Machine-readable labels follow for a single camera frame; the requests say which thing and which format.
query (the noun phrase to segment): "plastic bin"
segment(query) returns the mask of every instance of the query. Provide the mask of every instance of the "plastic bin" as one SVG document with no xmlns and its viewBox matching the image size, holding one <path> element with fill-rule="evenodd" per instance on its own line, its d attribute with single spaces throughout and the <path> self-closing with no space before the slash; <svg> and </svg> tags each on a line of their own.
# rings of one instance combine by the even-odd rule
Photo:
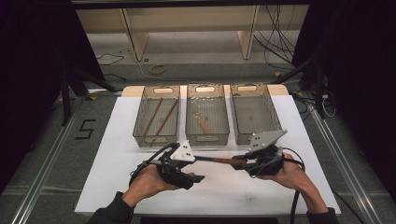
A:
<svg viewBox="0 0 396 224">
<path fill-rule="evenodd" d="M 179 86 L 146 86 L 134 125 L 140 147 L 163 147 L 178 139 Z"/>
<path fill-rule="evenodd" d="M 226 146 L 230 126 L 223 86 L 187 87 L 186 137 L 191 146 Z"/>
<path fill-rule="evenodd" d="M 230 88 L 237 145 L 249 145 L 253 133 L 282 130 L 267 84 L 237 84 Z"/>
</svg>

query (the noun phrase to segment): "hand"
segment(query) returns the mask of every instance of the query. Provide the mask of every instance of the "hand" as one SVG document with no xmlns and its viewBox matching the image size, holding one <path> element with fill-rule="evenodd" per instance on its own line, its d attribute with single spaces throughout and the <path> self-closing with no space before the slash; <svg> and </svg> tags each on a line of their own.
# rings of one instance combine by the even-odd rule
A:
<svg viewBox="0 0 396 224">
<path fill-rule="evenodd" d="M 128 190 L 122 195 L 122 199 L 131 207 L 145 198 L 152 197 L 165 190 L 179 189 L 174 185 L 167 184 L 158 174 L 156 165 L 149 165 L 136 177 Z"/>
<path fill-rule="evenodd" d="M 285 158 L 293 160 L 293 157 L 284 153 Z M 283 168 L 276 175 L 259 175 L 259 179 L 273 180 L 288 189 L 301 190 L 305 185 L 313 185 L 306 173 L 297 163 L 284 161 Z"/>
<path fill-rule="evenodd" d="M 293 159 L 290 154 L 284 153 L 285 158 Z M 326 213 L 329 209 L 320 196 L 320 193 L 311 179 L 296 163 L 284 161 L 283 168 L 276 175 L 259 175 L 264 180 L 273 180 L 288 189 L 298 190 L 305 201 L 309 213 Z"/>
</svg>

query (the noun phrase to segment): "black sleeve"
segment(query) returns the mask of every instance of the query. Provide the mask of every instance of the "black sleeve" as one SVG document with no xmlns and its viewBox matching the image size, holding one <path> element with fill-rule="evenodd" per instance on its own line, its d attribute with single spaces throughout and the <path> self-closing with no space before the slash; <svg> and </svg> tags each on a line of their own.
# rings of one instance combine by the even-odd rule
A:
<svg viewBox="0 0 396 224">
<path fill-rule="evenodd" d="M 339 224 L 333 208 L 329 208 L 327 213 L 315 214 L 306 212 L 306 215 L 308 216 L 309 224 Z"/>
<path fill-rule="evenodd" d="M 134 213 L 134 207 L 130 207 L 121 196 L 122 193 L 117 192 L 113 202 L 106 208 L 96 210 L 87 224 L 126 223 Z"/>
</svg>

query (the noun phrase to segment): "wooden stick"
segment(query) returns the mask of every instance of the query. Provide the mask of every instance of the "wooden stick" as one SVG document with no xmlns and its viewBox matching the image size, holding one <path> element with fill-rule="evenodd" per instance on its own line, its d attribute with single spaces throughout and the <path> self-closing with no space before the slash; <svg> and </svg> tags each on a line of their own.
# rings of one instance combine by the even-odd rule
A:
<svg viewBox="0 0 396 224">
<path fill-rule="evenodd" d="M 199 125 L 201 125 L 201 128 L 204 131 L 204 133 L 212 133 L 209 127 L 207 127 L 205 120 L 202 118 L 201 114 L 198 111 L 195 112 L 194 116 L 196 119 L 198 119 L 198 123 Z"/>
<path fill-rule="evenodd" d="M 163 129 L 163 125 L 166 123 L 168 120 L 169 116 L 172 114 L 172 111 L 174 110 L 175 106 L 177 105 L 178 99 L 175 99 L 175 102 L 173 103 L 171 109 L 169 110 L 168 114 L 166 115 L 165 119 L 163 120 L 163 123 L 161 124 L 161 127 L 158 129 L 157 133 L 155 135 L 158 135 L 161 130 Z"/>
<path fill-rule="evenodd" d="M 226 164 L 240 164 L 240 163 L 245 164 L 245 163 L 247 163 L 246 160 L 212 158 L 212 157 L 202 157 L 202 156 L 195 156 L 195 159 L 198 161 L 213 161 L 213 162 L 226 163 Z"/>
<path fill-rule="evenodd" d="M 151 118 L 150 118 L 149 121 L 148 121 L 148 126 L 146 127 L 146 130 L 144 131 L 143 136 L 146 136 L 146 134 L 148 133 L 148 131 L 149 131 L 149 126 L 151 126 L 151 122 L 154 120 L 154 117 L 155 117 L 155 115 L 157 114 L 158 109 L 160 108 L 160 105 L 161 105 L 162 102 L 163 102 L 163 98 L 161 97 L 161 98 L 160 98 L 160 101 L 158 102 L 157 106 L 156 106 L 155 109 L 154 109 L 154 112 L 153 112 L 152 115 L 151 115 Z"/>
</svg>

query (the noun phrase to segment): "metal bracket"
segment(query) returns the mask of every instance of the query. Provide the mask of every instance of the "metal bracket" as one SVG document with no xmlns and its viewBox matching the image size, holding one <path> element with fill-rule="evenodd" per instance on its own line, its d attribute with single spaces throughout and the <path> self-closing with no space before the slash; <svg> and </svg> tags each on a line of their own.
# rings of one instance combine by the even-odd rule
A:
<svg viewBox="0 0 396 224">
<path fill-rule="evenodd" d="M 255 152 L 258 150 L 263 150 L 264 148 L 275 144 L 277 139 L 279 139 L 287 132 L 288 130 L 284 129 L 264 133 L 254 133 L 250 141 L 249 151 Z"/>
<path fill-rule="evenodd" d="M 180 145 L 178 149 L 170 156 L 173 161 L 189 161 L 194 162 L 195 157 L 192 155 L 189 140 Z"/>
</svg>

